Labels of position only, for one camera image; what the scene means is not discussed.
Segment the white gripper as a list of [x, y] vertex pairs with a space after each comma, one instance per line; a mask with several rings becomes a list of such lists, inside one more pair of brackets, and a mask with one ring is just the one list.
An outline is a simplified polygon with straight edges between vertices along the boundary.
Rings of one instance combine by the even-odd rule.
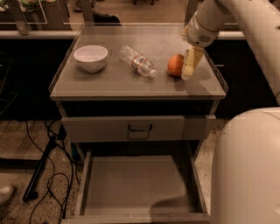
[[181, 74], [183, 80], [188, 80], [200, 63], [204, 54], [203, 48], [210, 46], [218, 38], [219, 31], [210, 31], [202, 26], [198, 20], [197, 12], [195, 12], [181, 34], [192, 45], [185, 51]]

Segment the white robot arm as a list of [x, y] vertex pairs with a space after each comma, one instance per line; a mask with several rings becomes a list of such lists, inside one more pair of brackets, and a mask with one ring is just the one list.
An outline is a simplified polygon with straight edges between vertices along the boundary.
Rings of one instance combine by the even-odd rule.
[[[183, 35], [210, 46], [230, 18], [278, 97], [280, 13], [269, 0], [204, 0]], [[224, 126], [213, 154], [210, 223], [280, 224], [280, 108], [252, 109]]]

